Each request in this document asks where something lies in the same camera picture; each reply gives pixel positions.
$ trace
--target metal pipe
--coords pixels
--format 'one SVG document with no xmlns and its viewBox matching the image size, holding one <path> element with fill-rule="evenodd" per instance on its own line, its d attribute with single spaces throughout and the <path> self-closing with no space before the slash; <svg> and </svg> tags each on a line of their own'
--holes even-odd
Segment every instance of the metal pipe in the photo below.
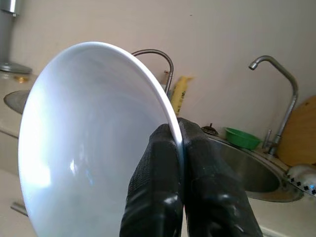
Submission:
<svg viewBox="0 0 316 237">
<path fill-rule="evenodd" d="M 284 119 L 282 120 L 282 123 L 280 125 L 279 130 L 276 133 L 276 136 L 273 140 L 274 145 L 270 147 L 269 150 L 269 154 L 270 155 L 274 155 L 276 153 L 277 150 L 277 145 L 279 144 L 279 141 L 281 139 L 282 133 L 284 131 L 284 128 L 286 126 L 286 123 L 292 113 L 292 110 L 295 106 L 296 100 L 298 98 L 298 85 L 296 82 L 295 77 L 287 70 L 285 69 L 275 58 L 268 56 L 268 55 L 263 55 L 258 57 L 256 60 L 254 60 L 250 65 L 249 68 L 251 70 L 255 70 L 259 63 L 263 62 L 263 61 L 268 61 L 269 63 L 271 63 L 280 73 L 282 73 L 291 83 L 292 89 L 293 89 L 293 95 L 292 95 L 292 101 L 290 103 L 290 105 L 288 106 Z"/>
<path fill-rule="evenodd" d="M 168 80 L 167 80 L 164 92 L 168 95 L 168 92 L 169 92 L 169 89 L 170 89 L 170 85 L 171 85 L 171 81 L 172 81 L 172 77 L 173 77 L 173 70 L 174 70 L 173 62 L 172 62 L 171 58 L 166 53 L 164 53 L 164 52 L 162 52 L 162 51 L 160 51 L 158 49 L 142 49 L 142 50 L 138 50 L 136 52 L 133 52 L 132 55 L 136 57 L 138 55 L 147 54 L 147 53 L 158 54 L 158 55 L 164 57 L 167 60 L 167 62 L 169 64 L 169 67 L 170 67 L 170 70 L 169 70 Z"/>
</svg>

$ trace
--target yellow bottle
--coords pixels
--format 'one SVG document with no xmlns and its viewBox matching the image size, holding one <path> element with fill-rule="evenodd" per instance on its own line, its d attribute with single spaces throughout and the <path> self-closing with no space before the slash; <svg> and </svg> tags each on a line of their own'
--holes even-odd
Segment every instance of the yellow bottle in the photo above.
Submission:
<svg viewBox="0 0 316 237">
<path fill-rule="evenodd" d="M 171 105 L 176 116 L 179 115 L 181 105 L 188 88 L 188 81 L 190 81 L 191 79 L 193 78 L 180 77 L 180 79 L 178 80 L 178 82 L 176 83 L 174 87 L 174 90 L 171 96 Z"/>
</svg>

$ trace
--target sink basin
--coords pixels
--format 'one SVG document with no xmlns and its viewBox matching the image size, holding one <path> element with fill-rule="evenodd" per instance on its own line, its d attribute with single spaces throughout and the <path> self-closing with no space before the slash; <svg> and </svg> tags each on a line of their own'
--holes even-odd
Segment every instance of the sink basin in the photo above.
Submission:
<svg viewBox="0 0 316 237">
<path fill-rule="evenodd" d="M 284 171 L 248 150 L 241 150 L 226 141 L 209 138 L 214 152 L 239 176 L 249 198 L 266 201 L 289 202 L 298 200 L 302 192 L 290 185 Z"/>
</svg>

